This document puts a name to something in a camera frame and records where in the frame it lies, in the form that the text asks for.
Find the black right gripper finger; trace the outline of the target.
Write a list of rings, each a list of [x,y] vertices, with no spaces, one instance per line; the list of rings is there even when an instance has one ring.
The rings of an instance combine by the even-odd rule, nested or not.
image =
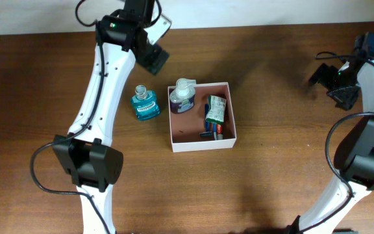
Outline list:
[[[353,108],[359,97],[358,86],[345,86],[327,92],[327,95],[336,102],[335,107],[349,111]]]
[[[325,63],[321,64],[319,68],[309,78],[308,83],[314,86],[319,83],[325,88],[332,88],[334,86],[334,76],[338,73],[338,69],[334,66],[328,66]]]

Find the teal Listerine mouthwash bottle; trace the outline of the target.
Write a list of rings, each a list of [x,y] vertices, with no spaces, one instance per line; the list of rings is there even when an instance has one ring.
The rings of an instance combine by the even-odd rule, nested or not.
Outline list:
[[[141,84],[135,88],[135,95],[131,98],[131,105],[139,121],[150,120],[160,114],[156,93]]]

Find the clear foam pump bottle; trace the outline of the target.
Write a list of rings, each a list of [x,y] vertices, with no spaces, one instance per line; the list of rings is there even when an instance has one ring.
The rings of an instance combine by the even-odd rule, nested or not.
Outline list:
[[[181,114],[194,106],[196,80],[180,78],[169,95],[170,111]]]

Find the pink cardboard box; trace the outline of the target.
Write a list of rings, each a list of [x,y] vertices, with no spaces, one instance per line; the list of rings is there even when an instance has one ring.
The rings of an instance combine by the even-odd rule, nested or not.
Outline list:
[[[221,140],[200,136],[205,132],[205,104],[207,104],[209,95],[227,100]],[[227,82],[197,84],[194,106],[182,114],[170,112],[169,128],[171,147],[174,153],[233,148],[237,134],[229,84]]]

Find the green white tissue packet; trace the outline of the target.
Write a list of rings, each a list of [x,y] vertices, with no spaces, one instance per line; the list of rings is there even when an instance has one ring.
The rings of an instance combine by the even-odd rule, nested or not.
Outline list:
[[[209,110],[206,114],[205,120],[214,123],[222,124],[225,118],[225,108],[227,100],[218,96],[208,96]]]

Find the blue white toothbrush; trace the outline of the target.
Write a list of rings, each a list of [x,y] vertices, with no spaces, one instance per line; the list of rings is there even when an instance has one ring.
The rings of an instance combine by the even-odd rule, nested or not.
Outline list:
[[[213,137],[214,137],[214,140],[218,140],[217,138],[217,124],[216,123],[213,123],[212,124],[212,132],[213,132]]]

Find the blue disposable razor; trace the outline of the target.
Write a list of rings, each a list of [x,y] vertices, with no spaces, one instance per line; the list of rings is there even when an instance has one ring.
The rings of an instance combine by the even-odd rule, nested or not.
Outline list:
[[[205,105],[205,116],[207,116],[209,112],[209,105]],[[200,137],[210,137],[213,135],[213,132],[210,130],[210,123],[205,120],[205,131],[199,134]]]

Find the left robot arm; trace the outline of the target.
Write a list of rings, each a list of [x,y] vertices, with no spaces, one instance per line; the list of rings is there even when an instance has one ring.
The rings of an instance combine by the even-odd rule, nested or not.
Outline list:
[[[81,197],[84,233],[115,233],[112,191],[123,166],[113,149],[116,111],[136,64],[157,74],[169,55],[157,42],[171,21],[154,10],[158,1],[126,1],[95,25],[95,59],[84,100],[67,136],[55,136],[53,151]]]

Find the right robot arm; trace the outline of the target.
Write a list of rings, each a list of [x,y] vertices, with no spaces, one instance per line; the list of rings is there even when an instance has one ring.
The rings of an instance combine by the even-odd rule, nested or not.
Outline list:
[[[310,85],[324,86],[336,107],[345,111],[361,99],[363,111],[331,127],[325,157],[334,175],[316,203],[286,227],[292,234],[335,233],[348,212],[374,191],[374,33],[357,36],[350,55],[322,51],[316,59],[339,59],[343,66],[321,64]]]

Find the red green toothpaste tube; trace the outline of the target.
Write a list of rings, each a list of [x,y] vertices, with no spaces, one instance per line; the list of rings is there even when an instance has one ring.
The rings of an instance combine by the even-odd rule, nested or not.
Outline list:
[[[223,126],[220,124],[216,125],[216,138],[217,140],[223,140]]]

